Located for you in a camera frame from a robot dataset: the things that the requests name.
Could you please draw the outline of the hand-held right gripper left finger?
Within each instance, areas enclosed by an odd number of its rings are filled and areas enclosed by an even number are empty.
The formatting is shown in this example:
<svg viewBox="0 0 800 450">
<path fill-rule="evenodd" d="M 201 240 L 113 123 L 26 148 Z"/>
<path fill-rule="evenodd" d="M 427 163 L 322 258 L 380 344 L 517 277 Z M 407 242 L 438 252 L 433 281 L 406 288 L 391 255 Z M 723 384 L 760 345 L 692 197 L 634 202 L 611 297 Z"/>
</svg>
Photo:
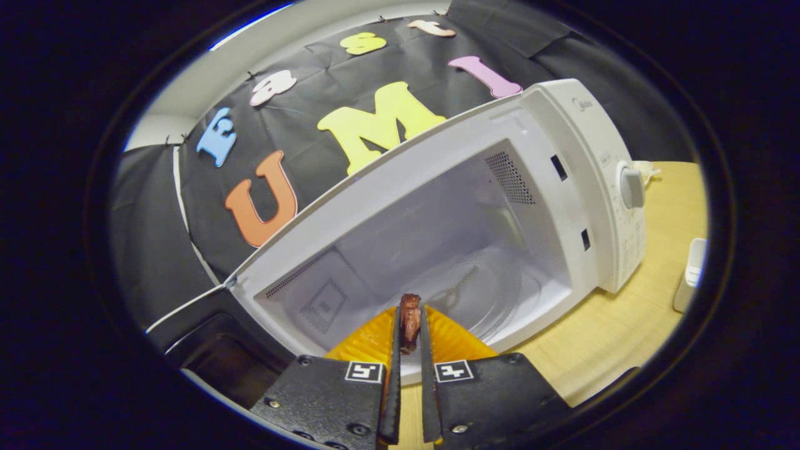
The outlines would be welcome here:
<svg viewBox="0 0 800 450">
<path fill-rule="evenodd" d="M 401 319 L 391 307 L 326 356 L 298 356 L 251 412 L 271 426 L 333 448 L 398 442 Z"/>
</svg>

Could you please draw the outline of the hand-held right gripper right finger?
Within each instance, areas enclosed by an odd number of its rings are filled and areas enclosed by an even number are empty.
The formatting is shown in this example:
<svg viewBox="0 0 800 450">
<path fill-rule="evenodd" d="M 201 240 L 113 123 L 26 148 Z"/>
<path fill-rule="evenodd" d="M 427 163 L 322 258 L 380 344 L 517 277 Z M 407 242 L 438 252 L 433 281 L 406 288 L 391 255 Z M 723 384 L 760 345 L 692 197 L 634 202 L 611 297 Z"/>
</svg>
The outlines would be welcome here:
<svg viewBox="0 0 800 450">
<path fill-rule="evenodd" d="M 571 412 L 522 353 L 500 355 L 428 306 L 422 309 L 420 353 L 426 443 L 498 445 L 537 435 Z"/>
</svg>

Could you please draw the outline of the dark red meat piece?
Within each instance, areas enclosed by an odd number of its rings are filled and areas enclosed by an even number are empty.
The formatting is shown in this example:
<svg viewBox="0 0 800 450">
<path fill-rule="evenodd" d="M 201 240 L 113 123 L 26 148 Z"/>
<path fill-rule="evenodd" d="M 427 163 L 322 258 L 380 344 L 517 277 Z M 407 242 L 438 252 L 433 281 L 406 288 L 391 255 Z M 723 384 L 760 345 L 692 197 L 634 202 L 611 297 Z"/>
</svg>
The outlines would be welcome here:
<svg viewBox="0 0 800 450">
<path fill-rule="evenodd" d="M 402 355 L 411 355 L 417 347 L 418 333 L 422 322 L 422 310 L 419 304 L 421 298 L 417 294 L 403 294 L 401 299 L 401 328 L 402 342 L 400 352 Z"/>
</svg>

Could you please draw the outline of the white microwave oven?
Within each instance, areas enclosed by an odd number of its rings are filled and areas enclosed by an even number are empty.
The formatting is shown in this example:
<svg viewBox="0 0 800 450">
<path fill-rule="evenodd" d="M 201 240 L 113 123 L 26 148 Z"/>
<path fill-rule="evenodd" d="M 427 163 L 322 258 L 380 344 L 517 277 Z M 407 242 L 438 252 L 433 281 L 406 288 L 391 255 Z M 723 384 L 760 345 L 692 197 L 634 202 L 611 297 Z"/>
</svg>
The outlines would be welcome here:
<svg viewBox="0 0 800 450">
<path fill-rule="evenodd" d="M 600 100 L 541 82 L 370 162 L 146 335 L 168 351 L 225 311 L 269 355 L 323 356 L 413 293 L 505 351 L 594 289 L 617 293 L 643 261 L 644 217 Z"/>
</svg>

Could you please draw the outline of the small white dish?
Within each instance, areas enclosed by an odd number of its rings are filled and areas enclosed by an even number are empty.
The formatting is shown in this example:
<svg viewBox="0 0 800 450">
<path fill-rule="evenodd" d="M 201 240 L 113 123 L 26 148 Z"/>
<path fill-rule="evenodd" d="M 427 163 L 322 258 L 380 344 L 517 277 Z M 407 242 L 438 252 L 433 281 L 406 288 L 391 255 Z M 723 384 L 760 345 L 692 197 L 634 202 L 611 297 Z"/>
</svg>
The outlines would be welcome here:
<svg viewBox="0 0 800 450">
<path fill-rule="evenodd" d="M 678 313 L 685 313 L 694 298 L 694 293 L 702 278 L 707 253 L 707 239 L 694 238 L 691 241 L 684 271 L 674 297 L 672 297 L 672 309 Z"/>
</svg>

